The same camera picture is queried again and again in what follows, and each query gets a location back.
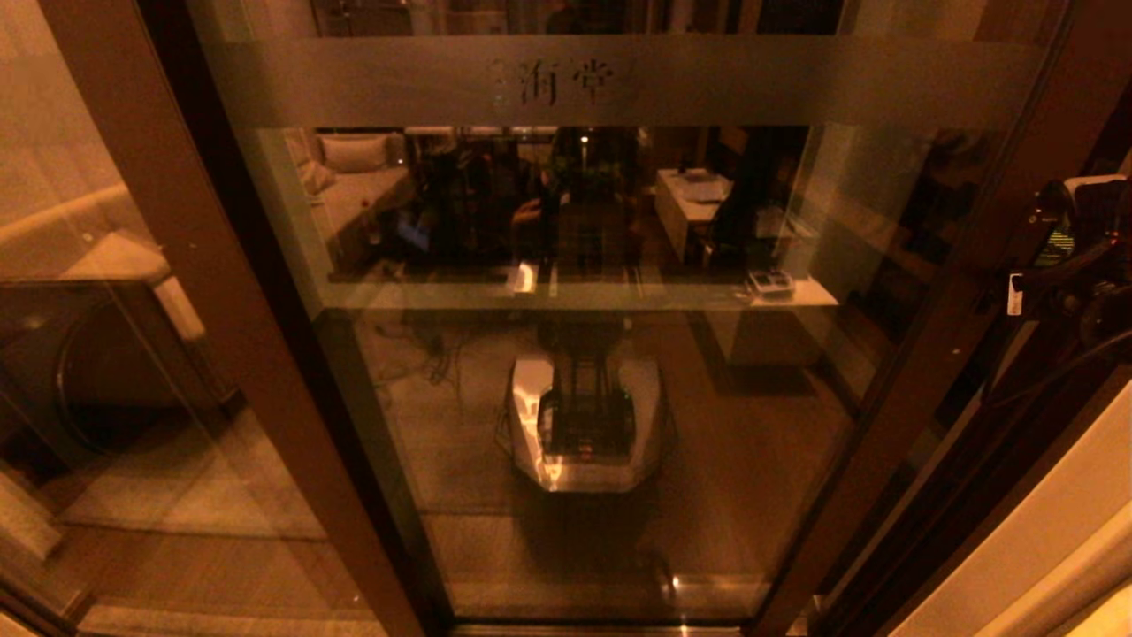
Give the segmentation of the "brown-framed sliding glass door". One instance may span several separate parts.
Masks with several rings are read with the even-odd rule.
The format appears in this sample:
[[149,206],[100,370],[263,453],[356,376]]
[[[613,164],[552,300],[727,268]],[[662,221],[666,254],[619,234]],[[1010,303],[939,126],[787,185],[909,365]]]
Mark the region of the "brown-framed sliding glass door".
[[1132,0],[180,0],[424,632],[774,632],[1011,341]]

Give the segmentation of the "dark brown door jamb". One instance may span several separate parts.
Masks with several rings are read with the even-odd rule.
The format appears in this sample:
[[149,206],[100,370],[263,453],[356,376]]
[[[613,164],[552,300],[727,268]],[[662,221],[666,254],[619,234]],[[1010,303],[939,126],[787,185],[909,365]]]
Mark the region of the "dark brown door jamb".
[[1132,362],[1101,355],[1046,371],[1046,379],[1000,396],[974,416],[864,553],[812,637],[881,637],[909,617],[1081,439],[1101,401],[1132,380]]

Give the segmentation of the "brown-framed fixed glass panel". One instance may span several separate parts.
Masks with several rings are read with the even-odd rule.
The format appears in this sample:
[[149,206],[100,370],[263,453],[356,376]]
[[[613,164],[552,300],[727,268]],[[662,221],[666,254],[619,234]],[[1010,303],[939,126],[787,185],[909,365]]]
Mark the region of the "brown-framed fixed glass panel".
[[0,637],[447,637],[186,0],[0,0]]

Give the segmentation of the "dark metal floor track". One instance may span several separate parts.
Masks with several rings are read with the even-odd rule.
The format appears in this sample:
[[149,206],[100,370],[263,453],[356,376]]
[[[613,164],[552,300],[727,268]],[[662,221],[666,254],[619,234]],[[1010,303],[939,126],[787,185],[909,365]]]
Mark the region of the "dark metal floor track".
[[447,637],[745,637],[739,626],[456,625]]

